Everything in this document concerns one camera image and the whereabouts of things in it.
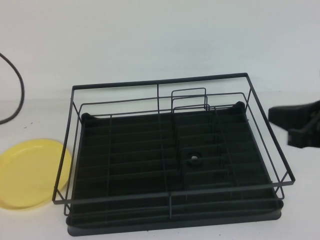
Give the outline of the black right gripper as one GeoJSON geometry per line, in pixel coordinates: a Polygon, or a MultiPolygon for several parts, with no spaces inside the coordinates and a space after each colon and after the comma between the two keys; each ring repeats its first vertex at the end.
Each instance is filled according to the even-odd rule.
{"type": "Polygon", "coordinates": [[[315,104],[274,106],[268,110],[268,121],[288,130],[287,144],[296,148],[320,147],[320,101],[315,104]],[[311,120],[311,130],[302,129],[311,120]]]}

